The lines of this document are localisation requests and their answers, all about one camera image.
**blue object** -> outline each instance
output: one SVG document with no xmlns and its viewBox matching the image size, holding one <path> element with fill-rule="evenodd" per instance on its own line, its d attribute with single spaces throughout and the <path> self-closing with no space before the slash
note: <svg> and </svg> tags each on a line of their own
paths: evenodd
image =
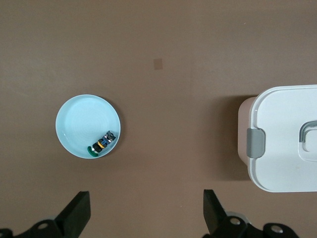
<svg viewBox="0 0 317 238">
<path fill-rule="evenodd" d="M 84 159 L 95 159 L 87 146 L 94 144 L 96 138 L 102 138 L 105 131 L 110 130 L 116 139 L 99 153 L 98 158 L 116 146 L 121 132 L 120 119 L 113 106 L 94 95 L 79 95 L 64 103 L 57 114 L 55 127 L 63 147 Z"/>
<path fill-rule="evenodd" d="M 96 143 L 94 143 L 92 146 L 88 146 L 87 150 L 89 154 L 91 154 L 92 156 L 98 157 L 99 153 L 102 152 L 103 149 L 107 148 L 114 140 L 114 134 L 111 131 L 108 131 Z"/>
</svg>

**white plastic box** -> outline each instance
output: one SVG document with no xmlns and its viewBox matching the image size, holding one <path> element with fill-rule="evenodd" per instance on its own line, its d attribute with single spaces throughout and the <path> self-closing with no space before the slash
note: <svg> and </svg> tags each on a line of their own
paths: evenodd
<svg viewBox="0 0 317 238">
<path fill-rule="evenodd" d="M 238 153 L 265 191 L 317 191 L 317 85 L 275 87 L 244 101 Z"/>
</svg>

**white storage container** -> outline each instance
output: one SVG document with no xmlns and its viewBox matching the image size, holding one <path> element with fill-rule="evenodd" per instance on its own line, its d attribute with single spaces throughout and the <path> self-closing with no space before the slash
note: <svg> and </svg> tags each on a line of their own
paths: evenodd
<svg viewBox="0 0 317 238">
<path fill-rule="evenodd" d="M 266 90 L 239 109 L 238 153 L 270 192 L 317 191 L 317 85 Z"/>
</svg>

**gray handle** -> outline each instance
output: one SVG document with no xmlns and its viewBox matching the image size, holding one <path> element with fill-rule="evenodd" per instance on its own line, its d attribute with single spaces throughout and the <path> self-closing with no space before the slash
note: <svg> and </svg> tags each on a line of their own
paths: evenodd
<svg viewBox="0 0 317 238">
<path fill-rule="evenodd" d="M 299 142 L 305 142 L 305 131 L 309 127 L 316 127 L 317 126 L 317 120 L 310 121 L 302 125 L 300 131 L 299 131 Z"/>
<path fill-rule="evenodd" d="M 262 129 L 247 129 L 247 155 L 257 159 L 265 152 L 265 132 Z"/>
</svg>

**screw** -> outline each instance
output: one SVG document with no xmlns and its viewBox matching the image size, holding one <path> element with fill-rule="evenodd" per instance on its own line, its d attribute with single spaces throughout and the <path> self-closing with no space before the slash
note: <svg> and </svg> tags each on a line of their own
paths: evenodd
<svg viewBox="0 0 317 238">
<path fill-rule="evenodd" d="M 275 233 L 283 233 L 283 229 L 277 225 L 273 225 L 271 227 L 272 231 L 274 231 Z"/>
<path fill-rule="evenodd" d="M 232 223 L 232 224 L 234 224 L 234 225 L 239 225 L 240 224 L 240 220 L 238 219 L 238 218 L 231 218 L 230 219 L 230 222 Z"/>
</svg>

